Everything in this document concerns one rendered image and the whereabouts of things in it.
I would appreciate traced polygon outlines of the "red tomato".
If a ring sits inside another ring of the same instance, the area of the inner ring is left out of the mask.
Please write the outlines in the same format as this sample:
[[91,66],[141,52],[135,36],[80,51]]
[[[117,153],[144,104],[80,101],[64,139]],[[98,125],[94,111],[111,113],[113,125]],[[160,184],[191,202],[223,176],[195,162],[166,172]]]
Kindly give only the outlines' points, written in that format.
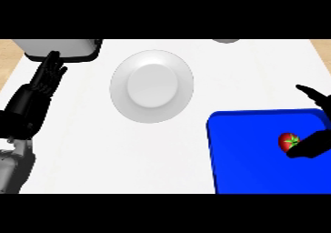
[[294,133],[282,133],[278,137],[278,146],[284,152],[288,152],[299,142],[300,137]]

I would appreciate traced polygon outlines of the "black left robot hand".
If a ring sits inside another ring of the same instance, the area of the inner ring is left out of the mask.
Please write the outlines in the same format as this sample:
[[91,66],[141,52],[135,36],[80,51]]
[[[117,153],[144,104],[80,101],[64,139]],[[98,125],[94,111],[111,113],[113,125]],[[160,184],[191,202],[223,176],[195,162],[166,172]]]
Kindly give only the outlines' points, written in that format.
[[39,132],[67,70],[60,52],[52,51],[38,67],[32,81],[21,85],[7,108],[0,110],[0,138],[27,140]]

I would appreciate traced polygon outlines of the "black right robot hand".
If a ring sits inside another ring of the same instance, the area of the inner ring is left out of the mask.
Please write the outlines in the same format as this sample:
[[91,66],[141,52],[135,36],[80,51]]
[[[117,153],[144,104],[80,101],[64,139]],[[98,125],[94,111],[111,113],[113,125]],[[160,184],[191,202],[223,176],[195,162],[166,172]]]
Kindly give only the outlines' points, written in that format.
[[[331,95],[325,96],[318,90],[309,86],[297,85],[296,88],[301,90],[309,98],[315,101],[325,112],[331,121]],[[331,129],[316,131],[287,152],[290,158],[307,157],[315,158],[322,153],[331,150]]]

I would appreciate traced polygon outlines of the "blue tray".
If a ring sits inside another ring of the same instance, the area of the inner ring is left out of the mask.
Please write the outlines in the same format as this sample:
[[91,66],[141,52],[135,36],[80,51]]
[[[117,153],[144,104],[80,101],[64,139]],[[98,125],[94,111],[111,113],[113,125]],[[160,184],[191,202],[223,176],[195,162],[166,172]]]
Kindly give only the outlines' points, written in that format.
[[219,194],[331,194],[331,150],[290,158],[278,145],[285,133],[331,129],[321,109],[220,111],[206,127]]

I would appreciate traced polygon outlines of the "grey appliance with black base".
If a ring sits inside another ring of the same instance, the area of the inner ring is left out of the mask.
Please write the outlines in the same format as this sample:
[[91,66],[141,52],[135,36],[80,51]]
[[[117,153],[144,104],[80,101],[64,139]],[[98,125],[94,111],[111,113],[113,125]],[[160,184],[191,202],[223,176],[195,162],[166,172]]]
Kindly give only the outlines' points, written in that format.
[[101,39],[14,39],[26,57],[42,62],[52,51],[60,52],[66,63],[91,62],[98,58]]

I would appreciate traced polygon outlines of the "white oval plate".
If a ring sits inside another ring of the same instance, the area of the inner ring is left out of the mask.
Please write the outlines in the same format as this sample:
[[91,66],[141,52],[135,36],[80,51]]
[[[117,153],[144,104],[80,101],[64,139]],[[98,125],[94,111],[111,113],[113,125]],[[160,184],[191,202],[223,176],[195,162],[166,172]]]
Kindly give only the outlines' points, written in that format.
[[172,52],[139,52],[116,68],[110,92],[117,111],[132,121],[156,124],[173,119],[194,95],[188,63]]

